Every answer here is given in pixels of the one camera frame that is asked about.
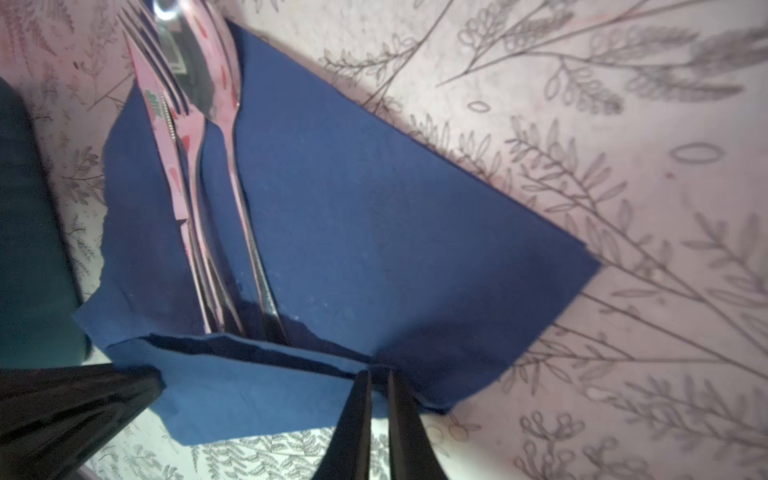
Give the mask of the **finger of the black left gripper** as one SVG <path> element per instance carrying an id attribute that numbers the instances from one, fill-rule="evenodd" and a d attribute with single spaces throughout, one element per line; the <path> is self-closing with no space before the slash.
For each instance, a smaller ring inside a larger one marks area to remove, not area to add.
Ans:
<path id="1" fill-rule="evenodd" d="M 151 367 L 3 369 L 1 477 L 72 477 L 164 389 Z"/>

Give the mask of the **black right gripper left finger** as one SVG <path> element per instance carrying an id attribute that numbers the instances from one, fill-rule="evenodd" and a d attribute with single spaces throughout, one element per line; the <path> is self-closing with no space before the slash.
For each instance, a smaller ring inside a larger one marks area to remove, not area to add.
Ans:
<path id="1" fill-rule="evenodd" d="M 360 372 L 313 480 L 368 480 L 372 419 L 372 382 Z"/>

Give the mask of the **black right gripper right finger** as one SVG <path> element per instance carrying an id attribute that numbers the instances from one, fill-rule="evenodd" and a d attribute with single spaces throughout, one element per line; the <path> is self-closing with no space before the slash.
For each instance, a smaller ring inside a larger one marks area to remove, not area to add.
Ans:
<path id="1" fill-rule="evenodd" d="M 388 375 L 390 474 L 394 480 L 447 480 L 404 376 Z"/>

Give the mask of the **dark blue paper napkin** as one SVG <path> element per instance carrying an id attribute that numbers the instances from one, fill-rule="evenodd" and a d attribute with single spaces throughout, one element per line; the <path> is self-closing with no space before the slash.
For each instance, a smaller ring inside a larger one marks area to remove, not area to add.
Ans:
<path id="1" fill-rule="evenodd" d="M 289 337 L 270 346 L 228 178 L 206 133 L 204 185 L 249 337 L 204 332 L 145 101 L 103 150 L 100 284 L 74 315 L 122 366 L 158 369 L 179 443 L 334 425 L 361 370 L 402 372 L 427 408 L 481 391 L 599 270 L 585 245 L 373 116 L 240 27 L 235 142 Z"/>

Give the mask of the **silver metal fork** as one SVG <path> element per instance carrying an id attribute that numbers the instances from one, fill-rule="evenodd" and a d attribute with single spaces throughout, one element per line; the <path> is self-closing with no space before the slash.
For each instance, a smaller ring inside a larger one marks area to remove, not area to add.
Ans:
<path id="1" fill-rule="evenodd" d="M 189 103 L 175 79 L 172 65 L 161 51 L 154 14 L 146 3 L 128 1 L 121 8 L 118 20 L 129 39 L 139 86 L 144 93 L 149 91 L 150 82 L 158 87 L 158 92 L 150 96 L 157 101 L 150 106 L 150 111 L 163 119 L 165 125 L 155 125 L 153 135 L 171 191 L 204 330 L 207 334 L 225 332 L 245 336 L 247 330 L 217 265 L 217 254 L 207 240 L 207 219 L 200 199 L 203 114 Z"/>

